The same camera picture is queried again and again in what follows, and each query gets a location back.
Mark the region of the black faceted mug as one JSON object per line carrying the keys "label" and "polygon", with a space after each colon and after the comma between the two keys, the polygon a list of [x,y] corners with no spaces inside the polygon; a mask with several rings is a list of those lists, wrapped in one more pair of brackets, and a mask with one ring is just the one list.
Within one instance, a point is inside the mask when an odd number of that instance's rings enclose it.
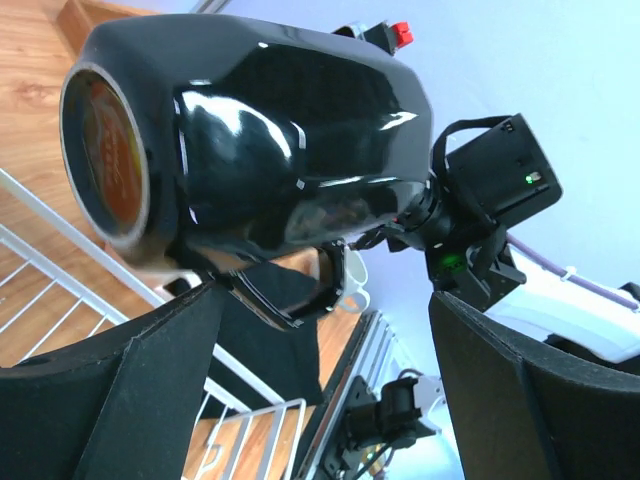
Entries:
{"label": "black faceted mug", "polygon": [[345,238],[424,190],[432,108],[382,48],[221,14],[95,27],[60,97],[73,194],[130,266],[193,271],[292,330],[336,304]]}

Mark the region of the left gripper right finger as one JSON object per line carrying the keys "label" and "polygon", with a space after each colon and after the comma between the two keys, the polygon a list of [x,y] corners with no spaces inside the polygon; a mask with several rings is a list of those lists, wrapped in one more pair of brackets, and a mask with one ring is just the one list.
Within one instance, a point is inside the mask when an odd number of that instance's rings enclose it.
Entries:
{"label": "left gripper right finger", "polygon": [[429,317],[468,479],[636,479],[639,378],[505,327],[445,292]]}

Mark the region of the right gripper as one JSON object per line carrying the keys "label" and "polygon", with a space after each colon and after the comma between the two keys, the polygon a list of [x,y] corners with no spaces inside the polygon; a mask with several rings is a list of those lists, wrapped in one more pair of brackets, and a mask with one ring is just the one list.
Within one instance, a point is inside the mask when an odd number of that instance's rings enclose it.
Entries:
{"label": "right gripper", "polygon": [[509,229],[561,196],[522,114],[460,120],[435,141],[428,185],[390,225],[387,245],[423,252],[435,290],[485,311],[526,281],[508,252]]}

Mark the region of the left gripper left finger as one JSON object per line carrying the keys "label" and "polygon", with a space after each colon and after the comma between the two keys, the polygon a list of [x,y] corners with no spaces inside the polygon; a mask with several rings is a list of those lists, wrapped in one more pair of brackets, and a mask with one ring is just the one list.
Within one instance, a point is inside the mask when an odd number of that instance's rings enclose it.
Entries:
{"label": "left gripper left finger", "polygon": [[180,478],[222,302],[222,288],[201,285],[2,369],[2,478]]}

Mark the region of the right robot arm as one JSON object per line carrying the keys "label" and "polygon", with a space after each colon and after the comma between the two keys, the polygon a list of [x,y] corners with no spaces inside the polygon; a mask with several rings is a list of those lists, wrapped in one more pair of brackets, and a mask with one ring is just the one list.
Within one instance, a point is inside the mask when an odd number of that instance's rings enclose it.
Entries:
{"label": "right robot arm", "polygon": [[639,286],[601,286],[544,258],[510,228],[562,188],[520,114],[459,120],[434,143],[423,193],[389,226],[392,251],[424,252],[437,291],[603,363],[639,358]]}

